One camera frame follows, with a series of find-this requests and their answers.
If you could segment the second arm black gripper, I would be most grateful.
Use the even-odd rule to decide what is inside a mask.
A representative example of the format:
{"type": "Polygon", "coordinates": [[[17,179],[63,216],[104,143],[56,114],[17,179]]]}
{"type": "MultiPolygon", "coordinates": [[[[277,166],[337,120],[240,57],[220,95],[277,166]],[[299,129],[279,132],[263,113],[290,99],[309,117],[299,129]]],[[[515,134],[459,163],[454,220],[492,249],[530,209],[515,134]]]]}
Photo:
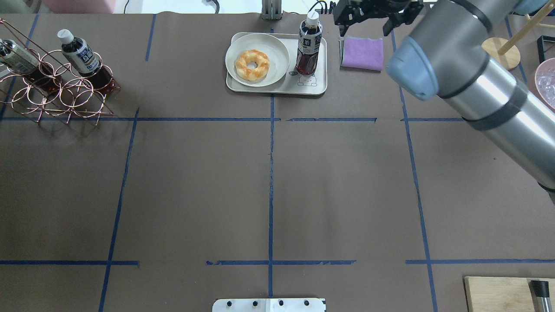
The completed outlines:
{"type": "Polygon", "coordinates": [[[337,2],[333,20],[339,28],[339,36],[345,37],[349,27],[360,23],[362,16],[387,16],[382,30],[383,35],[388,36],[402,24],[414,22],[423,7],[422,0],[347,0],[337,2]]]}

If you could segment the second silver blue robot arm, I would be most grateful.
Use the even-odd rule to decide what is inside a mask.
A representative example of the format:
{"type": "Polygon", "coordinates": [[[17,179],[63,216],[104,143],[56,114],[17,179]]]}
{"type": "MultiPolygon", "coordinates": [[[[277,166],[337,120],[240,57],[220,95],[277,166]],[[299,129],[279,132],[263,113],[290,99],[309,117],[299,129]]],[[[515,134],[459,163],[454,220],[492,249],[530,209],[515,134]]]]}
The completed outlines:
{"type": "Polygon", "coordinates": [[[438,96],[554,198],[554,112],[482,43],[511,13],[545,0],[438,0],[386,63],[388,75],[422,101],[438,96]]]}

